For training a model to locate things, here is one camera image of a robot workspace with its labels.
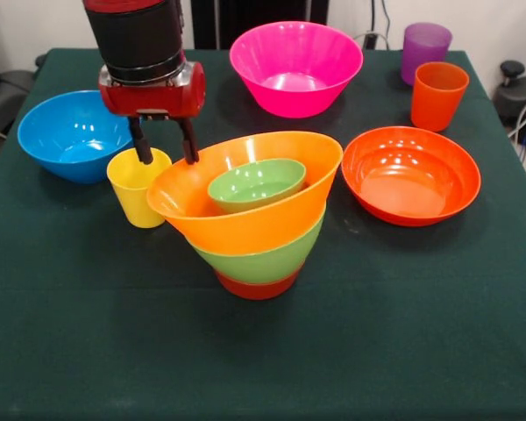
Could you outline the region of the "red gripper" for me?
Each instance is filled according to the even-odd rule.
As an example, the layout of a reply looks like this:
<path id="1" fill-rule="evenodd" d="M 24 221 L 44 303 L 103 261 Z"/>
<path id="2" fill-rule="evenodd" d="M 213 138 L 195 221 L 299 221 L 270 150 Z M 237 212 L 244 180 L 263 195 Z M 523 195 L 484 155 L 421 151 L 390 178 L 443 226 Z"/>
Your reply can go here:
<path id="1" fill-rule="evenodd" d="M 156 115 L 179 118 L 177 123 L 183 135 L 185 161 L 189 165 L 199 161 L 190 118 L 200 113 L 205 102 L 206 80 L 200 62 L 186 61 L 175 76 L 143 85 L 121 84 L 111 77 L 107 66 L 103 65 L 98 87 L 107 109 L 113 114 L 128 117 L 133 146 L 140 162 L 151 164 L 153 155 L 138 117 Z"/>

